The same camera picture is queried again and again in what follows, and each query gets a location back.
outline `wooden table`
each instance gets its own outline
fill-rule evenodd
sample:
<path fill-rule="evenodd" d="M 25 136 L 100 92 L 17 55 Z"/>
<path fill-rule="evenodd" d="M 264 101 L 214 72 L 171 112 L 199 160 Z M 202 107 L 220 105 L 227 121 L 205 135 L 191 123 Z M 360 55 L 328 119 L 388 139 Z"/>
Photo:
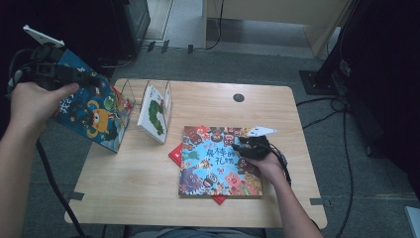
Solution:
<path fill-rule="evenodd" d="M 122 88 L 126 79 L 115 86 Z M 262 199 L 179 198 L 179 167 L 168 153 L 182 141 L 184 125 L 275 128 L 269 141 L 289 161 L 292 188 L 320 228 L 327 219 L 292 91 L 286 86 L 171 81 L 172 114 L 166 142 L 158 144 L 137 126 L 146 80 L 129 80 L 137 99 L 120 152 L 95 143 L 75 187 L 84 193 L 70 206 L 80 223 L 216 227 L 281 227 L 275 193 L 263 180 Z M 151 83 L 164 92 L 166 81 Z M 123 91 L 129 95 L 130 89 Z M 245 96 L 236 102 L 234 94 Z M 65 220 L 71 222 L 67 214 Z"/>
<path fill-rule="evenodd" d="M 353 10 L 352 0 L 225 0 L 223 19 L 303 25 L 315 57 L 319 57 L 337 27 Z M 203 0 L 204 47 L 207 18 L 220 18 L 222 0 Z"/>

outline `black stand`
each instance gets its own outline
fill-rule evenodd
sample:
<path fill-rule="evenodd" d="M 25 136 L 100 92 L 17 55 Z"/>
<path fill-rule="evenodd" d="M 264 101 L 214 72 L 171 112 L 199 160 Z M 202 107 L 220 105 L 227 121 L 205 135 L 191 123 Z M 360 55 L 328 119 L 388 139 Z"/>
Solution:
<path fill-rule="evenodd" d="M 334 70 L 338 68 L 340 61 L 339 44 L 336 44 L 318 71 L 299 70 L 300 79 L 302 80 L 306 93 L 338 95 L 332 76 Z"/>

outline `colorful picture book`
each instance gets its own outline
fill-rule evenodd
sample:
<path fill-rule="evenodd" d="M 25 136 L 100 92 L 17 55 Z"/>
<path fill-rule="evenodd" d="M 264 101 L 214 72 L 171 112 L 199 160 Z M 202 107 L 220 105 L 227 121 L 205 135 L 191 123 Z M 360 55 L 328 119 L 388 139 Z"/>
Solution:
<path fill-rule="evenodd" d="M 182 144 L 179 144 L 175 149 L 169 152 L 169 157 L 179 166 L 182 165 Z M 212 195 L 212 198 L 220 204 L 222 204 L 226 200 L 225 195 Z"/>
<path fill-rule="evenodd" d="M 83 72 L 94 72 L 70 50 L 64 52 L 58 64 Z M 113 152 L 118 152 L 134 98 L 124 96 L 107 78 L 95 74 L 100 85 L 80 86 L 73 95 L 64 98 L 59 104 L 55 121 Z"/>
<path fill-rule="evenodd" d="M 166 140 L 171 106 L 170 83 L 166 84 L 164 95 L 156 87 L 148 83 L 143 95 L 137 125 L 161 144 Z"/>
<path fill-rule="evenodd" d="M 250 128 L 185 126 L 179 195 L 262 196 L 261 173 L 232 148 Z"/>

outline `gray carpet floor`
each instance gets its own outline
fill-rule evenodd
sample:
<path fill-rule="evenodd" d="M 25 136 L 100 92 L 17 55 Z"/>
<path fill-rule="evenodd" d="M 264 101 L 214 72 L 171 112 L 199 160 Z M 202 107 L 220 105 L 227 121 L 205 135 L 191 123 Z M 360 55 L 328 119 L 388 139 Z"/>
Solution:
<path fill-rule="evenodd" d="M 160 48 L 140 51 L 129 65 L 117 68 L 111 79 L 141 78 L 227 83 L 285 85 L 296 102 L 319 96 L 306 94 L 299 70 L 317 70 L 319 59 L 258 56 L 186 49 Z M 301 124 L 332 112 L 329 101 L 298 107 Z M 316 179 L 324 202 L 328 226 L 325 237 L 336 237 L 350 200 L 350 173 L 344 145 L 343 114 L 304 130 Z M 388 159 L 367 156 L 366 141 L 352 114 L 346 115 L 348 152 L 353 169 L 353 207 L 342 237 L 412 237 L 404 206 L 420 207 L 406 174 Z M 74 189 L 90 141 L 56 124 L 49 123 L 41 138 L 64 195 Z M 55 198 L 46 173 L 35 153 L 24 237 L 72 237 L 77 233 L 64 221 L 64 209 Z M 85 233 L 101 237 L 103 225 L 83 224 Z M 123 226 L 109 225 L 105 237 L 122 237 Z M 267 230 L 268 237 L 282 237 L 281 229 Z"/>

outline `black cable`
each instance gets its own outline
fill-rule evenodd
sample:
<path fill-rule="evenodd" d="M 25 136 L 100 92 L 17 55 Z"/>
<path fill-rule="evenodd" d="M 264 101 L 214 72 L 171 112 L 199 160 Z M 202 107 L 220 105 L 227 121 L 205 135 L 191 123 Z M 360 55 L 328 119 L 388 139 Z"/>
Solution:
<path fill-rule="evenodd" d="M 327 116 L 325 116 L 325 117 L 323 117 L 321 119 L 317 119 L 315 121 L 312 121 L 309 124 L 307 124 L 306 126 L 303 126 L 302 129 L 306 129 L 306 128 L 310 127 L 310 126 L 313 126 L 313 125 L 315 125 L 317 123 L 320 123 L 320 122 L 322 122 L 322 121 L 330 118 L 331 116 L 333 116 L 336 113 L 344 112 L 347 109 L 346 108 L 347 107 L 346 106 L 346 103 L 340 101 L 339 98 L 341 98 L 341 96 L 335 96 L 335 97 L 319 97 L 319 98 L 314 98 L 314 99 L 310 99 L 310 100 L 307 100 L 307 101 L 302 101 L 302 102 L 296 103 L 296 107 L 297 107 L 297 106 L 300 106 L 300 105 L 303 105 L 303 104 L 306 104 L 306 103 L 310 103 L 310 102 L 316 102 L 316 101 L 322 101 L 322 100 L 330 100 L 330 106 L 334 110 L 334 112 L 328 114 Z M 336 102 L 336 101 L 342 103 L 343 104 L 343 108 L 341 108 L 341 109 L 335 108 L 333 103 Z"/>
<path fill-rule="evenodd" d="M 348 207 L 347 207 L 347 210 L 346 210 L 346 215 L 345 215 L 345 218 L 343 220 L 343 224 L 340 227 L 340 230 L 338 231 L 338 233 L 336 235 L 336 238 L 339 238 L 343 234 L 344 228 L 347 225 L 347 222 L 348 222 L 349 216 L 350 216 L 350 212 L 352 210 L 353 196 L 354 196 L 354 193 L 355 193 L 355 183 L 354 183 L 354 179 L 353 179 L 353 170 L 352 170 L 352 165 L 350 163 L 349 148 L 348 148 L 348 142 L 347 142 L 346 117 L 347 117 L 347 112 L 348 112 L 349 105 L 346 102 L 341 101 L 340 98 L 341 98 L 340 96 L 331 98 L 330 106 L 334 110 L 334 112 L 332 112 L 331 114 L 327 115 L 326 117 L 324 117 L 322 119 L 311 122 L 309 125 L 306 126 L 306 127 L 308 127 L 308 126 L 314 125 L 318 122 L 321 122 L 321 121 L 327 119 L 328 117 L 331 117 L 332 115 L 334 115 L 336 113 L 343 112 L 343 140 L 344 140 L 344 147 L 345 147 L 345 151 L 346 151 L 346 160 L 347 160 L 347 165 L 348 165 L 348 169 L 349 169 L 349 177 L 350 177 L 350 197 L 349 197 L 349 204 L 348 204 Z M 315 99 L 312 99 L 312 100 L 307 100 L 307 101 L 297 103 L 296 106 L 299 106 L 299 105 L 302 105 L 302 104 L 305 104 L 305 103 L 309 103 L 309 102 L 315 102 L 315 101 L 327 100 L 327 99 L 328 98 L 325 98 L 325 97 L 315 98 Z M 339 109 L 336 108 L 334 106 L 334 102 L 340 102 L 343 105 L 343 108 L 339 108 Z"/>
<path fill-rule="evenodd" d="M 47 177 L 49 179 L 53 192 L 55 193 L 61 205 L 64 206 L 64 209 L 67 212 L 68 216 L 70 217 L 71 221 L 73 222 L 74 228 L 77 230 L 79 236 L 84 237 L 85 236 L 84 232 L 76 216 L 74 215 L 73 211 L 71 210 L 71 207 L 68 205 L 65 198 L 62 196 L 61 192 L 59 191 L 58 185 L 56 184 L 55 179 L 53 177 L 53 171 L 50 166 L 49 160 L 47 158 L 46 151 L 44 150 L 44 147 L 41 144 L 40 140 L 37 141 L 37 149 L 38 149 L 38 152 L 40 153 L 41 161 L 43 162 L 43 165 L 46 170 Z"/>
<path fill-rule="evenodd" d="M 346 227 L 347 221 L 349 220 L 350 211 L 351 211 L 352 205 L 353 205 L 353 195 L 355 193 L 355 185 L 354 185 L 354 181 L 353 181 L 353 170 L 352 170 L 352 165 L 350 164 L 349 149 L 348 149 L 348 145 L 347 145 L 346 116 L 347 116 L 347 113 L 345 111 L 344 116 L 343 116 L 343 138 L 344 138 L 344 147 L 345 147 L 345 150 L 346 150 L 347 166 L 348 166 L 348 169 L 349 169 L 349 176 L 350 176 L 350 197 L 349 197 L 349 205 L 348 205 L 347 211 L 346 211 L 346 216 L 344 218 L 343 224 L 342 224 L 339 232 L 337 233 L 336 238 L 339 238 L 343 234 L 343 230 Z"/>
<path fill-rule="evenodd" d="M 270 143 L 270 147 L 266 146 L 265 144 L 262 143 L 256 143 L 259 146 L 262 146 L 264 148 L 267 148 L 268 150 L 270 150 L 277 158 L 278 161 L 281 164 L 281 167 L 283 168 L 283 172 L 284 175 L 286 177 L 287 182 L 289 183 L 289 185 L 291 186 L 291 178 L 290 178 L 290 173 L 287 169 L 287 159 L 285 157 L 285 155 L 281 152 L 281 150 L 279 150 L 275 145 L 273 145 L 272 143 Z"/>
<path fill-rule="evenodd" d="M 16 52 L 14 55 L 13 55 L 13 57 L 12 57 L 12 61 L 10 62 L 10 64 L 9 64 L 9 79 L 10 78 L 12 78 L 14 75 L 13 75 L 13 72 L 14 72 L 14 66 L 15 66 L 15 63 L 16 63 L 16 60 L 18 59 L 18 57 L 20 56 L 20 55 L 22 55 L 22 54 L 24 54 L 24 53 L 32 53 L 34 50 L 32 50 L 32 49 L 22 49 L 22 50 L 20 50 L 20 51 L 18 51 L 18 52 Z"/>
<path fill-rule="evenodd" d="M 219 18 L 219 38 L 217 39 L 217 42 L 210 48 L 205 48 L 204 50 L 212 50 L 215 48 L 222 38 L 222 17 L 223 17 L 223 5 L 225 4 L 225 0 L 222 0 L 222 6 L 220 8 L 220 18 Z"/>
<path fill-rule="evenodd" d="M 105 238 L 105 234 L 106 234 L 106 228 L 107 228 L 108 226 L 107 225 L 104 225 L 104 228 L 102 228 L 102 238 Z"/>
<path fill-rule="evenodd" d="M 322 101 L 322 100 L 332 100 L 334 98 L 336 98 L 336 97 L 318 97 L 318 98 L 310 99 L 310 100 L 307 100 L 307 101 L 301 101 L 301 102 L 296 103 L 296 107 L 298 107 L 300 105 L 303 105 L 303 104 L 306 104 L 306 103 L 310 103 L 310 102 L 316 102 L 316 101 Z"/>
<path fill-rule="evenodd" d="M 130 57 L 130 59 L 127 62 L 123 63 L 123 64 L 101 65 L 101 67 L 103 67 L 103 68 L 121 68 L 121 67 L 125 67 L 125 66 L 129 65 L 134 60 L 134 58 L 135 57 Z"/>
<path fill-rule="evenodd" d="M 321 119 L 318 119 L 318 120 L 315 120 L 315 121 L 312 121 L 312 122 L 310 122 L 308 125 L 306 125 L 306 126 L 303 126 L 302 127 L 302 129 L 304 130 L 304 129 L 306 129 L 306 128 L 308 128 L 308 127 L 310 127 L 310 126 L 313 126 L 313 125 L 315 125 L 315 124 L 317 124 L 317 123 L 320 123 L 320 122 L 322 122 L 322 121 L 324 121 L 324 120 L 327 120 L 328 118 L 330 118 L 331 116 L 333 116 L 334 114 L 336 114 L 336 113 L 339 113 L 339 112 L 332 112 L 332 113 L 330 113 L 330 114 L 328 114 L 327 116 L 325 116 L 324 118 L 321 118 Z"/>

